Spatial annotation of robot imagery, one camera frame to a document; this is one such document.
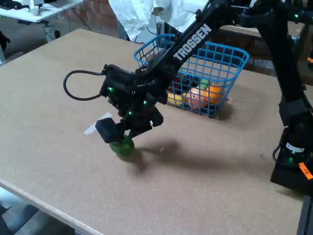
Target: table edge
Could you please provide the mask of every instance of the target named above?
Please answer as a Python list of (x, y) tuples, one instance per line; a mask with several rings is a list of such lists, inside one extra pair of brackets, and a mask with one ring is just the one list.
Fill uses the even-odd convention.
[(73, 217), (61, 212), (60, 210), (56, 209), (53, 206), (50, 206), (48, 203), (38, 199), (37, 197), (21, 190), (20, 188), (14, 186), (13, 184), (5, 181), (4, 179), (0, 178), (0, 187), (4, 188), (5, 190), (19, 196), (20, 198), (28, 201), (30, 204), (34, 205), (38, 209), (46, 212), (47, 214), (51, 215), (52, 217), (60, 220), (61, 222), (69, 225), (73, 229), (78, 230), (79, 232), (85, 235), (103, 235), (102, 233), (98, 232), (97, 230), (89, 227), (86, 224), (74, 219)]

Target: white label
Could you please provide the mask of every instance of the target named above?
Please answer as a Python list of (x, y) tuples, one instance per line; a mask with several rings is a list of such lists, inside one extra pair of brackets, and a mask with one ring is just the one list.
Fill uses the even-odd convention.
[(178, 49), (178, 51), (174, 54), (174, 57), (179, 60), (183, 60), (183, 58), (185, 58), (185, 56), (189, 52), (191, 52), (193, 48), (201, 43), (202, 39), (204, 39), (211, 31), (212, 30), (209, 26), (203, 24), (200, 29), (198, 29), (196, 33), (191, 36), (187, 43), (185, 43), (180, 49)]
[[(101, 118), (99, 118), (98, 120), (101, 120), (101, 119), (105, 119), (105, 118), (111, 118), (112, 117), (112, 114), (110, 113), (106, 113), (104, 114)], [(85, 135), (90, 135), (92, 134), (93, 132), (96, 131), (96, 121), (93, 123), (93, 125), (91, 125), (85, 132), (84, 134)]]
[(304, 148), (297, 148), (297, 147), (294, 147), (292, 146), (290, 143), (287, 143), (286, 144), (286, 147), (287, 149), (291, 150), (291, 151), (294, 151), (296, 153), (303, 153), (304, 152)]

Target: green ball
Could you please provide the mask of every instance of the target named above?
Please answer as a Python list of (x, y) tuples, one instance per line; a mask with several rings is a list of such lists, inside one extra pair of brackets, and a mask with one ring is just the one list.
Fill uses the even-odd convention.
[(135, 144), (132, 138), (128, 136), (124, 136), (124, 140), (121, 142), (113, 142), (110, 143), (110, 148), (116, 153), (118, 156), (127, 157), (134, 152)]

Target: yellow fruit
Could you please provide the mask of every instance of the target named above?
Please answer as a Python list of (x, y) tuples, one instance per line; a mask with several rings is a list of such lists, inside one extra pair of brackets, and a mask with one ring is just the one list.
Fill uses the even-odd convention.
[(167, 93), (167, 102), (172, 105), (182, 105), (182, 96), (179, 94)]
[(184, 100), (184, 102), (187, 102), (187, 93), (183, 93), (182, 94), (182, 98), (183, 98), (183, 100)]
[(208, 101), (208, 92), (199, 88), (192, 88), (186, 95), (186, 102), (192, 109), (205, 107)]

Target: black cable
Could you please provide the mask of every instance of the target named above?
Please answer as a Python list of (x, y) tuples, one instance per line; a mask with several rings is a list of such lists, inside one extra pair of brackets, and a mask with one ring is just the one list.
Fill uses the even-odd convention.
[(71, 97), (72, 99), (76, 99), (76, 100), (79, 100), (79, 101), (88, 101), (88, 100), (93, 100), (93, 99), (97, 99), (99, 98), (101, 95), (100, 94), (97, 94), (95, 96), (92, 96), (92, 97), (88, 97), (88, 98), (79, 98), (79, 97), (76, 97), (76, 96), (73, 96), (67, 89), (67, 79), (74, 73), (86, 73), (86, 74), (91, 74), (91, 75), (97, 75), (97, 76), (102, 76), (104, 75), (102, 72), (91, 72), (91, 71), (86, 71), (86, 70), (73, 70), (71, 72), (69, 72), (64, 80), (63, 80), (63, 88), (64, 88), (64, 91), (65, 93)]
[(78, 18), (84, 23), (84, 25), (92, 32), (88, 24), (86, 24), (86, 22), (80, 17), (80, 15), (78, 15), (74, 9), (72, 9), (72, 11), (78, 16)]
[(69, 16), (68, 16), (68, 13), (67, 11), (64, 9), (64, 7), (62, 7), (61, 5), (57, 5), (57, 6), (42, 6), (43, 8), (56, 8), (56, 7), (60, 7), (63, 9), (63, 11), (65, 12), (65, 14), (67, 15), (67, 22), (68, 22), (68, 32), (71, 32), (70, 28), (70, 20), (69, 20)]
[(149, 33), (152, 33), (152, 34), (154, 34), (154, 35), (157, 35), (156, 33), (151, 32), (151, 31), (148, 29), (148, 27), (147, 27), (147, 30), (149, 31)]
[(56, 15), (56, 17), (55, 17), (55, 22), (54, 22), (55, 29), (57, 29), (57, 20), (58, 20), (58, 15)]
[(44, 28), (49, 28), (49, 27), (52, 27), (52, 29), (48, 32), (45, 31), (45, 35), (48, 36), (51, 40), (55, 39), (55, 38), (51, 38), (49, 33), (51, 33), (54, 29), (55, 29), (55, 25), (51, 25), (49, 26), (47, 23), (45, 24)]
[(275, 155), (276, 155), (276, 152), (277, 152), (280, 148), (281, 148), (281, 146), (279, 145), (279, 146), (277, 146), (277, 147), (274, 149), (274, 151), (273, 151), (272, 157), (273, 157), (274, 161), (275, 161), (277, 164), (279, 164), (279, 165), (281, 165), (281, 166), (284, 166), (284, 167), (299, 168), (299, 165), (298, 165), (298, 164), (287, 164), (287, 163), (282, 163), (282, 162), (280, 162), (280, 161), (277, 160), (277, 158), (276, 158)]

